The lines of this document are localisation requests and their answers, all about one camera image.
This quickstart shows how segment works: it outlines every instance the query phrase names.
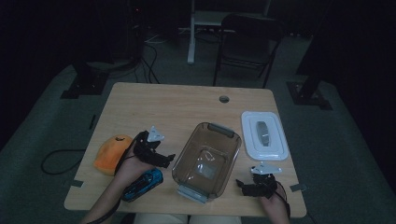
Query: blue device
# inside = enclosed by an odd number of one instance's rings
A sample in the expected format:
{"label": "blue device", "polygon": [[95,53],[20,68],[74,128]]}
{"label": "blue device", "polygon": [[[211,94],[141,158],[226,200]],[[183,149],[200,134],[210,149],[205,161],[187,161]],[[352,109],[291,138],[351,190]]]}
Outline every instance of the blue device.
{"label": "blue device", "polygon": [[125,202],[133,202],[138,197],[142,196],[151,189],[154,189],[157,185],[163,182],[163,173],[154,168],[146,171],[139,178],[136,179],[128,188],[122,193],[122,200]]}

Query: wooden table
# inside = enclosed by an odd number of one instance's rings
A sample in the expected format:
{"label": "wooden table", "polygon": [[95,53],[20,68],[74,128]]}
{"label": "wooden table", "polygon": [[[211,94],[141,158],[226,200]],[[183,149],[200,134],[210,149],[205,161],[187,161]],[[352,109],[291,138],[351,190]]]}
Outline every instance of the wooden table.
{"label": "wooden table", "polygon": [[[220,96],[230,101],[222,103]],[[104,191],[111,176],[96,170],[92,163],[99,147],[116,134],[135,137],[154,125],[165,139],[157,151],[163,155],[177,154],[168,169],[162,169],[164,181],[132,203],[122,202],[119,211],[134,213],[168,213],[190,215],[265,216],[256,198],[242,195],[235,179],[253,183],[250,167],[259,164],[246,153],[242,143],[230,180],[224,193],[206,204],[196,203],[177,193],[172,167],[192,131],[201,122],[216,122],[233,129],[243,140],[241,115],[244,111],[272,111],[278,114],[274,95],[264,89],[240,89],[202,86],[117,83],[110,93],[96,125],[91,142],[78,168],[75,180],[82,186],[71,186],[64,202],[66,209],[89,210]],[[276,174],[286,189],[292,217],[306,214],[303,195],[291,192],[298,184],[291,155],[284,161],[268,161],[281,167]]]}

